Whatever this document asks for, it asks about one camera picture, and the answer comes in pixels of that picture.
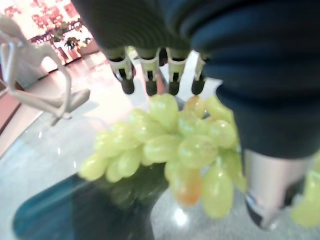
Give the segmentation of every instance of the green grape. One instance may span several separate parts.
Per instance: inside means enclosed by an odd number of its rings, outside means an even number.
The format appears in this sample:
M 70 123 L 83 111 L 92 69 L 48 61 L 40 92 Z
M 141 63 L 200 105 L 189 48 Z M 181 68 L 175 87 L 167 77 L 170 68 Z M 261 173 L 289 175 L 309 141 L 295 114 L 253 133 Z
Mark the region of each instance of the green grape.
M 177 159 L 177 149 L 182 139 L 177 135 L 161 135 L 146 142 L 143 148 L 145 158 L 153 163 L 165 163 Z
M 144 121 L 145 119 L 151 119 L 151 116 L 146 111 L 136 108 L 130 112 L 128 118 L 129 122 L 134 126 L 140 121 Z
M 222 168 L 212 166 L 205 174 L 202 186 L 202 206 L 211 218 L 226 217 L 233 205 L 232 180 Z
M 121 154 L 118 159 L 118 172 L 125 178 L 131 177 L 138 170 L 143 158 L 142 147 L 129 149 Z
M 221 104 L 216 96 L 209 97 L 205 102 L 205 108 L 215 120 L 233 121 L 233 113 L 230 109 Z
M 113 134 L 114 147 L 117 149 L 134 149 L 141 144 L 135 138 L 132 126 L 126 122 L 117 122 L 111 127 L 110 132 Z
M 305 228 L 320 226 L 320 176 L 310 172 L 306 179 L 304 199 L 295 206 L 291 218 Z
M 105 171 L 105 178 L 110 183 L 116 183 L 122 179 L 122 175 L 119 173 L 118 159 L 115 158 L 110 163 L 109 167 Z
M 165 163 L 164 166 L 164 177 L 170 182 L 172 179 L 172 175 L 175 171 L 178 171 L 181 168 L 185 168 L 185 166 L 181 163 L 179 159 L 170 159 Z
M 105 130 L 99 131 L 95 136 L 95 142 L 103 142 L 105 138 L 107 138 L 109 133 Z
M 318 151 L 314 156 L 314 165 L 312 169 L 317 173 L 320 173 L 320 151 Z
M 105 132 L 97 137 L 94 149 L 97 155 L 102 158 L 113 158 L 121 154 L 122 150 L 117 148 L 114 143 L 114 135 L 110 132 Z
M 132 127 L 135 138 L 142 143 L 168 133 L 158 122 L 149 118 L 140 120 Z
M 201 196 L 202 176 L 199 169 L 180 167 L 170 177 L 170 189 L 178 203 L 194 205 Z
M 178 113 L 178 131 L 185 137 L 198 133 L 197 115 L 189 110 L 183 110 Z
M 209 126 L 208 134 L 219 147 L 225 149 L 233 147 L 237 140 L 237 134 L 230 123 L 224 120 L 217 120 Z
M 78 172 L 79 177 L 86 179 L 88 181 L 94 181 L 99 179 L 106 171 L 110 163 L 110 159 L 100 157 L 94 154 L 88 157 L 80 166 Z
M 199 96 L 193 96 L 185 103 L 183 109 L 194 112 L 198 118 L 202 119 L 206 111 L 205 101 Z
M 143 156 L 143 158 L 141 158 L 141 164 L 143 166 L 150 166 L 153 164 L 153 162 L 151 160 L 149 160 L 148 158 L 146 158 L 145 156 Z
M 246 192 L 247 181 L 243 176 L 241 155 L 231 150 L 219 150 L 218 158 L 221 158 L 221 167 L 231 177 L 235 187 L 242 193 Z
M 177 129 L 178 104 L 171 94 L 157 94 L 150 98 L 150 115 L 168 131 Z
M 211 164 L 217 156 L 217 148 L 204 135 L 187 137 L 178 148 L 181 162 L 188 168 L 201 169 Z

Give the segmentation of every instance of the glass tabletop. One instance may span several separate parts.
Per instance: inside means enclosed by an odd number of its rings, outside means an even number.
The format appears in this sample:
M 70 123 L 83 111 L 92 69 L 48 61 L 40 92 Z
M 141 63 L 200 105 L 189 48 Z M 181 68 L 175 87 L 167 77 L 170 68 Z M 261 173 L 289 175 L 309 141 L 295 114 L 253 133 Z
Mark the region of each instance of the glass tabletop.
M 184 73 L 182 100 L 191 96 L 194 69 L 188 64 L 193 63 L 187 63 Z M 103 177 L 94 182 L 80 179 L 76 172 L 93 153 L 97 132 L 126 119 L 134 108 L 148 108 L 141 70 L 136 67 L 134 94 L 125 95 L 116 80 L 106 79 L 109 68 L 93 71 L 82 79 L 91 90 L 90 99 L 72 113 L 71 120 L 51 127 L 50 116 L 42 114 L 5 152 L 0 159 L 1 239 L 319 239 L 318 228 L 303 229 L 288 219 L 275 231 L 259 230 L 239 192 L 230 215 L 220 221 L 208 218 L 201 204 L 179 206 L 167 189 L 162 164 L 141 167 L 115 184 Z M 203 97 L 218 84 L 206 83 Z

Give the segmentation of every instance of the marble floor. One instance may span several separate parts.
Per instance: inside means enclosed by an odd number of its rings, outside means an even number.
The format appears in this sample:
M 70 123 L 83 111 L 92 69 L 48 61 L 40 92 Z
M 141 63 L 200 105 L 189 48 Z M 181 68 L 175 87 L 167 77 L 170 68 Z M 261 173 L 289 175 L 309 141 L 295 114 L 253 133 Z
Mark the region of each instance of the marble floor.
M 137 69 L 136 79 L 142 79 L 142 71 L 140 68 L 139 60 L 133 60 L 135 53 L 133 52 L 130 58 L 134 62 Z M 183 100 L 187 100 L 192 96 L 191 84 L 193 81 L 194 70 L 197 61 L 197 54 L 191 52 L 184 74 L 182 76 L 182 84 L 178 97 Z M 94 88 L 91 89 L 91 97 L 104 97 L 104 91 L 107 89 L 115 89 L 116 91 L 108 91 L 109 94 L 120 94 L 125 96 L 121 91 L 121 85 L 114 78 L 111 68 L 106 62 L 105 56 L 101 53 L 95 53 L 84 59 L 77 60 L 67 66 L 72 76 L 72 91 L 83 88 Z M 166 79 L 168 79 L 168 65 L 161 67 L 161 71 Z M 33 84 L 27 89 L 28 92 L 37 95 L 43 95 L 46 97 L 59 96 L 64 91 L 64 81 L 62 74 L 58 71 L 52 72 L 47 77 Z M 207 97 L 213 94 L 215 88 L 219 84 L 217 80 L 207 81 L 201 96 Z M 142 84 L 138 84 L 136 91 L 131 99 L 145 98 L 145 89 Z M 117 112 L 117 105 L 111 104 L 109 111 Z M 27 127 L 35 121 L 40 115 L 41 111 L 31 108 L 26 105 L 22 105 L 8 126 L 5 128 L 3 133 L 0 135 L 0 159 L 3 153 L 10 147 L 10 145 L 23 133 Z

